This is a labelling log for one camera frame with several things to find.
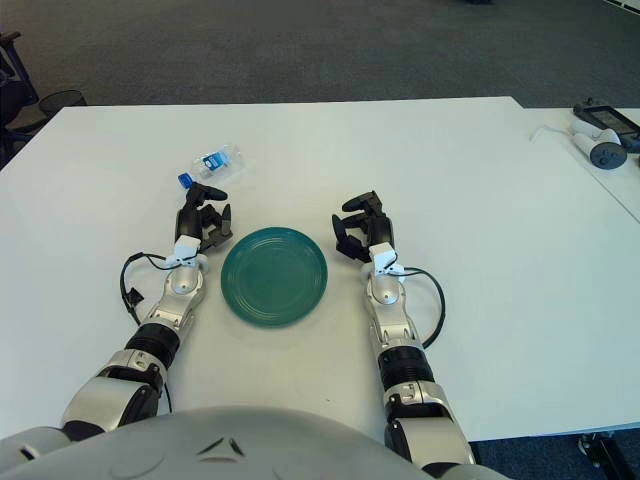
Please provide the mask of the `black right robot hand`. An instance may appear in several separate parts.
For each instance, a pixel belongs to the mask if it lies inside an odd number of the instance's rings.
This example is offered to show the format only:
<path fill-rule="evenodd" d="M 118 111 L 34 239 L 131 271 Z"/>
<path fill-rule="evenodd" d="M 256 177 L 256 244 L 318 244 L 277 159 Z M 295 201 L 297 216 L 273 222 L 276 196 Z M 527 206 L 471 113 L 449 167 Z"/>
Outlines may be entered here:
<path fill-rule="evenodd" d="M 391 219 L 383 211 L 383 204 L 375 191 L 356 196 L 342 205 L 349 216 L 331 217 L 336 237 L 336 250 L 353 260 L 371 261 L 369 248 L 382 243 L 394 246 Z"/>

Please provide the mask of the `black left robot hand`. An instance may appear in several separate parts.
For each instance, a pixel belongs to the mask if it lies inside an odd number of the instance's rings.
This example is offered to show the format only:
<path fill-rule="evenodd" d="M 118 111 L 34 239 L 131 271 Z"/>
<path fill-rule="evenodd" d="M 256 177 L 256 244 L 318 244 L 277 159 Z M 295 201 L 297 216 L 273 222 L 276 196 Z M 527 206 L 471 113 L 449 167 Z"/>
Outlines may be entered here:
<path fill-rule="evenodd" d="M 228 199 L 226 192 L 197 182 L 191 184 L 185 203 L 176 215 L 175 239 L 182 235 L 200 241 L 198 253 L 211 247 L 219 247 L 232 238 L 231 206 L 227 203 L 222 212 L 212 205 L 213 201 Z"/>

